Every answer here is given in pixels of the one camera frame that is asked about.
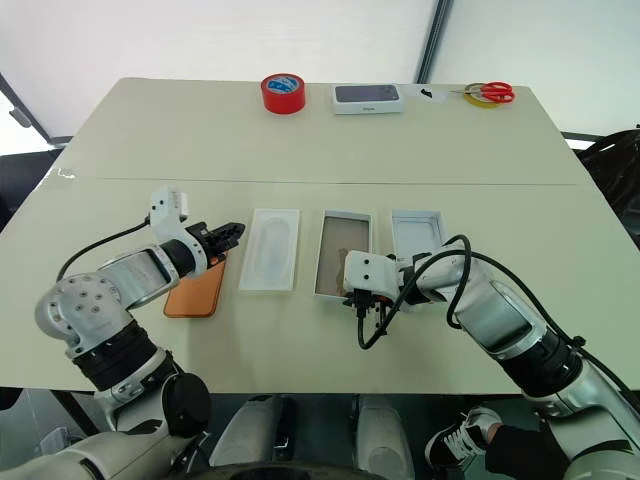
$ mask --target yellow tape roll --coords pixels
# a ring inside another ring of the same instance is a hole
[[[499,103],[492,102],[491,100],[481,100],[480,98],[477,98],[474,96],[474,95],[482,95],[482,94],[470,92],[470,90],[473,90],[476,87],[481,87],[482,85],[484,85],[484,83],[470,83],[469,85],[464,87],[464,91],[469,93],[463,93],[462,96],[467,102],[469,102],[471,105],[474,105],[476,107],[480,107],[480,108],[499,107],[500,106]]]

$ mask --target person's foot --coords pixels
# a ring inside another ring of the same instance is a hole
[[[424,449],[424,456],[431,468],[461,466],[466,459],[484,455],[489,444],[489,429],[501,424],[502,419],[493,410],[475,407],[466,418],[439,431]]]

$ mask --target phone case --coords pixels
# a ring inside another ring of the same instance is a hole
[[[198,278],[184,277],[169,292],[164,314],[169,318],[210,317],[216,311],[224,276],[225,262],[210,268]]]

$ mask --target white plastic tray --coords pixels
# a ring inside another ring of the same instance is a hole
[[[240,290],[293,290],[300,210],[256,208]]]
[[[414,255],[433,252],[447,240],[442,215],[435,211],[393,210],[391,230],[399,267],[412,265]]]

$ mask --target white table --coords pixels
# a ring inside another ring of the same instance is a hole
[[[0,384],[92,388],[64,344],[37,329],[35,303],[71,253],[138,223],[150,193],[164,183],[52,172],[28,198],[0,235]],[[514,270],[570,334],[587,338],[593,353],[640,387],[628,357],[640,336],[640,255],[590,185],[172,184],[188,193],[190,220],[211,227],[249,223],[255,207],[301,210],[293,292],[238,291],[244,238],[231,252],[212,318],[167,319],[164,299],[133,312],[213,392],[517,391],[469,337],[446,326],[443,305],[399,315],[387,337],[360,350],[353,312],[312,295],[324,208],[371,212],[377,253],[392,250],[392,209],[442,211],[450,234],[466,233],[474,249]],[[148,231],[136,233],[91,252],[71,271],[94,270],[150,241]]]
[[[255,82],[124,79],[58,164],[124,179],[590,184],[535,96],[516,91],[497,109],[451,94],[410,96],[401,115],[336,116],[329,86],[311,84],[302,111],[278,116]]]

